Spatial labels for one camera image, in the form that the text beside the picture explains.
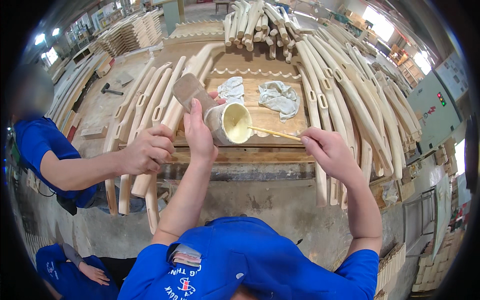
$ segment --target concrete floor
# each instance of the concrete floor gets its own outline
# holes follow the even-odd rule
[[[188,21],[223,19],[223,7],[215,15],[215,5],[204,3],[185,7]],[[315,28],[312,19],[298,16],[305,27]],[[435,165],[433,157],[423,161],[421,176],[415,180],[414,200],[418,194],[436,184],[444,174]],[[79,209],[75,216],[69,215],[56,202],[55,196],[44,197],[25,184],[23,173],[12,200],[19,224],[25,232],[49,238],[54,242],[67,242],[80,255],[110,256],[117,258],[135,257],[150,243],[151,234],[145,213],[128,216],[111,216],[93,209]],[[352,239],[348,229],[347,212],[339,206],[316,208],[313,180],[285,180],[270,182],[211,182],[201,213],[199,225],[206,220],[221,216],[238,216],[242,213],[260,218],[286,236],[299,243],[300,250],[311,261],[329,270],[338,267],[346,255]],[[40,191],[50,192],[42,185]],[[408,211],[408,226],[412,235],[407,238],[407,247],[420,234],[419,206]],[[403,217],[401,204],[382,211],[383,247],[381,257],[386,255],[397,242],[403,241]],[[411,253],[419,253],[427,240],[419,241]],[[406,299],[415,274],[417,259],[407,259],[398,273],[397,284],[389,300]]]

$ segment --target ceiling light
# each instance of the ceiling light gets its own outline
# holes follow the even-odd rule
[[[44,40],[45,40],[45,34],[44,33],[42,33],[40,35],[37,35],[36,38],[35,38],[35,45],[40,44]]]

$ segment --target wooden workbench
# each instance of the wooden workbench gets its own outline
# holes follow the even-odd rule
[[[190,57],[196,54],[208,42],[192,42],[175,45],[167,45],[156,57],[156,65],[162,65],[168,61],[173,62],[173,67],[181,56]],[[287,64],[283,57],[271,60],[268,57],[269,48],[267,44],[255,47],[253,52],[245,49],[227,48],[226,53],[215,57],[212,74],[205,81],[208,91],[215,91],[217,87],[232,76],[243,76],[245,89],[245,106],[252,115],[254,126],[268,128],[278,132],[298,135],[309,126],[308,113],[304,103],[306,101],[301,78],[295,67],[295,60]],[[101,94],[100,89],[105,83],[110,88],[124,92],[126,95],[131,84],[121,87],[116,83],[116,78],[127,72],[136,78],[148,61],[147,52],[141,52],[128,56],[122,64],[115,63],[110,72],[103,78],[93,83],[90,91],[83,99],[78,113],[82,118],[72,144],[78,149],[84,158],[94,157],[102,154],[105,139],[84,140],[80,133],[83,129],[95,126],[108,126],[112,121],[112,112],[123,101],[122,96],[112,94]],[[229,74],[217,70],[247,70],[253,73],[246,75]],[[283,75],[291,73],[291,76],[278,80],[291,85],[302,100],[297,115],[281,123],[278,112],[258,105],[258,85],[276,79],[276,77],[254,74],[256,71],[271,71],[272,73],[282,72]],[[183,176],[190,161],[190,152],[184,138],[183,122],[180,122],[177,131],[177,139],[174,143],[177,151],[172,156],[172,164],[164,165],[159,179],[179,180]],[[315,174],[313,157],[305,154],[301,143],[274,137],[272,135],[258,133],[254,134],[248,142],[239,146],[221,147],[219,155],[212,170],[212,180],[279,180],[279,179],[312,179]]]

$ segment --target table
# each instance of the table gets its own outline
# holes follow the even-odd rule
[[[214,1],[214,3],[215,3],[215,14],[218,12],[219,5],[226,5],[227,14],[228,14],[228,9],[230,8],[230,0],[217,0],[217,1]]]
[[[430,221],[434,222],[434,229],[432,232],[423,232],[423,202],[429,200],[432,203],[432,215],[430,215]],[[403,241],[407,240],[407,207],[413,204],[421,203],[421,234],[419,238],[414,242],[415,245],[418,240],[425,235],[433,234],[433,251],[432,261],[442,244],[445,236],[445,231],[450,221],[452,214],[452,190],[450,189],[450,182],[448,180],[448,174],[429,190],[424,191],[418,199],[405,203],[403,208]],[[407,255],[406,257],[422,257],[423,254]]]

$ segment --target metal frame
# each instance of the metal frame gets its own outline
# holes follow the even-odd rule
[[[425,235],[429,235],[429,234],[433,234],[433,231],[432,232],[423,232],[423,228],[424,228],[424,223],[423,223],[423,202],[425,200],[430,200],[431,201],[431,204],[432,204],[432,213],[430,215],[430,220],[429,222],[433,222],[433,226],[435,228],[436,226],[436,218],[435,218],[435,211],[436,211],[436,206],[437,206],[437,196],[436,196],[436,185],[434,185],[433,187],[431,187],[429,190],[427,191],[424,191],[422,194],[420,194],[419,198],[414,200],[414,201],[411,201],[411,202],[408,202],[408,203],[404,203],[402,205],[402,209],[403,209],[403,242],[406,243],[407,241],[407,206],[410,206],[410,205],[413,205],[413,204],[417,204],[418,202],[421,203],[421,234],[420,236],[415,240],[415,242],[413,243],[413,245],[410,247],[410,249],[407,250],[407,252],[409,252],[411,250],[411,248],[413,246],[415,246],[417,244],[417,242],[419,241],[419,239],[422,237],[422,236],[425,236]],[[406,255],[406,257],[421,257],[422,254],[414,254],[414,255]]]

